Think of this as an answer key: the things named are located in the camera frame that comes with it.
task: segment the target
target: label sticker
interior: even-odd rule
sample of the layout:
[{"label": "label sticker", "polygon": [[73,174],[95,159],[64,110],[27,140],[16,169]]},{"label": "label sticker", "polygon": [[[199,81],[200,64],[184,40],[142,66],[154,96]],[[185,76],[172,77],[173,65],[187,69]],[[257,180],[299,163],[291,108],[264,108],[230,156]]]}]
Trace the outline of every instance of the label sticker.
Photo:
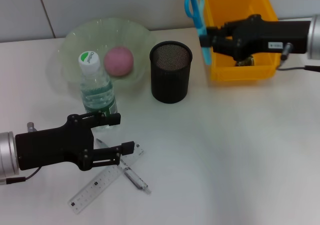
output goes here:
[{"label": "label sticker", "polygon": [[268,42],[269,49],[284,49],[284,43],[279,41]]}]

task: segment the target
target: pink ball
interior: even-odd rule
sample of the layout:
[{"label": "pink ball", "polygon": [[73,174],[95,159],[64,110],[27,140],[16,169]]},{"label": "pink ball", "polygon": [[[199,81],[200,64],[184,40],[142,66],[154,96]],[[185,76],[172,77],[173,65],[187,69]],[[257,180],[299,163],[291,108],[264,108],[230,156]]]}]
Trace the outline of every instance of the pink ball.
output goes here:
[{"label": "pink ball", "polygon": [[114,47],[104,56],[104,67],[111,76],[120,77],[127,75],[134,67],[134,56],[124,46]]}]

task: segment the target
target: clear plastic ruler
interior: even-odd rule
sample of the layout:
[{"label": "clear plastic ruler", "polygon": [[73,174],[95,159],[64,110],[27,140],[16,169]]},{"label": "clear plastic ruler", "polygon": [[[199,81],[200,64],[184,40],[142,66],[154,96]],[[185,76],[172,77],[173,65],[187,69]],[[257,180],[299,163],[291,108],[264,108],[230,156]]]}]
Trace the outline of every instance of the clear plastic ruler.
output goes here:
[{"label": "clear plastic ruler", "polygon": [[[121,156],[121,159],[130,167],[144,152],[139,144],[135,144],[133,154]],[[106,166],[104,170],[68,201],[68,205],[74,213],[79,214],[86,206],[92,203],[99,194],[124,173],[125,168],[123,163],[120,163],[120,165]]]}]

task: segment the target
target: scissors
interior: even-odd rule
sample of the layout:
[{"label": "scissors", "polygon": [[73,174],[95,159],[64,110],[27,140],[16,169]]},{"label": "scissors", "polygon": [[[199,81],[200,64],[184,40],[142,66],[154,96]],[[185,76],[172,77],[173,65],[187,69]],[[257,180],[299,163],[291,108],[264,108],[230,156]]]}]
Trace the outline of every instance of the scissors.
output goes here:
[{"label": "scissors", "polygon": [[[191,2],[193,14],[190,11],[189,3]],[[194,26],[200,35],[207,35],[207,27],[204,19],[205,0],[184,0],[184,10],[186,15],[193,19]],[[209,47],[202,47],[202,55],[204,62],[207,65],[211,65],[211,50]]]}]

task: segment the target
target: yellow plastic bin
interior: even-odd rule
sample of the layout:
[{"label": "yellow plastic bin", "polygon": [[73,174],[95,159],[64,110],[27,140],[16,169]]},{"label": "yellow plastic bin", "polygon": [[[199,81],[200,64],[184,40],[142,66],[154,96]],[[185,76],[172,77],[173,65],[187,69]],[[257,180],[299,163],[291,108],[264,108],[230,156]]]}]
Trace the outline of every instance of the yellow plastic bin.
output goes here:
[{"label": "yellow plastic bin", "polygon": [[[205,0],[204,19],[207,27],[221,27],[226,22],[260,14],[263,20],[277,21],[269,0]],[[213,81],[252,81],[272,77],[280,64],[278,53],[253,54],[254,66],[235,66],[232,57],[212,52],[210,78]]]}]

